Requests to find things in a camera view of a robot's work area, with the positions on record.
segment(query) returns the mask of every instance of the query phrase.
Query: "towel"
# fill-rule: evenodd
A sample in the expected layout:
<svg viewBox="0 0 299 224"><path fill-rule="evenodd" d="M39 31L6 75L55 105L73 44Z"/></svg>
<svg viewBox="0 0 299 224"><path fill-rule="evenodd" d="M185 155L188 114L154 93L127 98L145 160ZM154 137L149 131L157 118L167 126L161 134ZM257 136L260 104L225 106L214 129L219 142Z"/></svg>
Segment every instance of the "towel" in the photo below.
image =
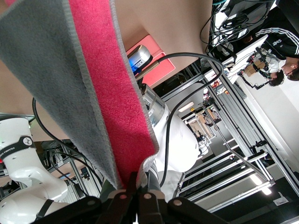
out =
<svg viewBox="0 0 299 224"><path fill-rule="evenodd" d="M113 0L18 0L0 17L0 59L117 189L158 152Z"/></svg>

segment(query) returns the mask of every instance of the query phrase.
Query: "striped sleeve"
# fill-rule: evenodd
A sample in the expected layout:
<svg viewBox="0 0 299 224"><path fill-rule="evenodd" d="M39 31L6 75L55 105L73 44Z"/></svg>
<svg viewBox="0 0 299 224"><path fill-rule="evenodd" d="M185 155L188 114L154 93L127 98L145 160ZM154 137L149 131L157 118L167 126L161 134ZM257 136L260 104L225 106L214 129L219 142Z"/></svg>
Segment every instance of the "striped sleeve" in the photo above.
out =
<svg viewBox="0 0 299 224"><path fill-rule="evenodd" d="M257 32L256 36L269 34L269 33L286 35L291 40L291 42L296 46L295 54L299 55L299 38L295 34L282 28L266 28L266 29L261 29L259 32Z"/></svg>

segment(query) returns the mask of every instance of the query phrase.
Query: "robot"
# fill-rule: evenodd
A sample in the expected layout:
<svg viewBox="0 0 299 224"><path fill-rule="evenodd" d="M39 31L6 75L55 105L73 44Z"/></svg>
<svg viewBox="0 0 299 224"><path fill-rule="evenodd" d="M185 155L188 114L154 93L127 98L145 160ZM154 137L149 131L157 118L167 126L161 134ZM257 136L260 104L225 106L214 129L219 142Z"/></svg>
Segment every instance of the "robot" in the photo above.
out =
<svg viewBox="0 0 299 224"><path fill-rule="evenodd" d="M9 177L27 186L0 202L1 224L31 223L49 200L52 203L45 215L68 205L60 202L67 195L67 185L43 167L27 119L0 120L0 158Z"/></svg>
<svg viewBox="0 0 299 224"><path fill-rule="evenodd" d="M155 159L157 171L164 170L166 124L170 111L158 95L147 85L142 87L143 100L156 134L160 150ZM171 122L168 170L185 172L200 154L199 143L185 123L175 116ZM1 224L28 224L68 205L61 201L67 195L67 185L52 176L41 164L29 123L24 118L0 120L0 159L9 177L27 188L14 192L0 202Z"/></svg>

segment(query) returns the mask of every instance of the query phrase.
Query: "black jacket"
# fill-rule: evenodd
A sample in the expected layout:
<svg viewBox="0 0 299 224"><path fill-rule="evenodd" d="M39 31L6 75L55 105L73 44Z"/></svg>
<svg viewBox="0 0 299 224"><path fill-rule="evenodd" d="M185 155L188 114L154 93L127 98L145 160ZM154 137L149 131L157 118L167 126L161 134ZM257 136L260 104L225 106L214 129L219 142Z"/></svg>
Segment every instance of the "black jacket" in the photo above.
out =
<svg viewBox="0 0 299 224"><path fill-rule="evenodd" d="M268 35L262 48L279 59L299 58L299 34L280 11L274 8L268 13L264 23L257 27L253 36Z"/></svg>

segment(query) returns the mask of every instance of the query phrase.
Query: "black strap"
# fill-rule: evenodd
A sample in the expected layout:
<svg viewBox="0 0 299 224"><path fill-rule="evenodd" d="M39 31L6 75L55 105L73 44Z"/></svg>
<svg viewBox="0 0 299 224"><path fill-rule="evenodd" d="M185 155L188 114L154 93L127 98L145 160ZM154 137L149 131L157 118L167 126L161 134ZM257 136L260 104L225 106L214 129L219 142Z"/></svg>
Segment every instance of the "black strap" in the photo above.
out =
<svg viewBox="0 0 299 224"><path fill-rule="evenodd" d="M46 200L45 204L43 204L42 208L37 213L35 221L39 220L45 216L45 214L47 213L47 210L52 205L52 203L53 203L53 200L51 200L51 199Z"/></svg>

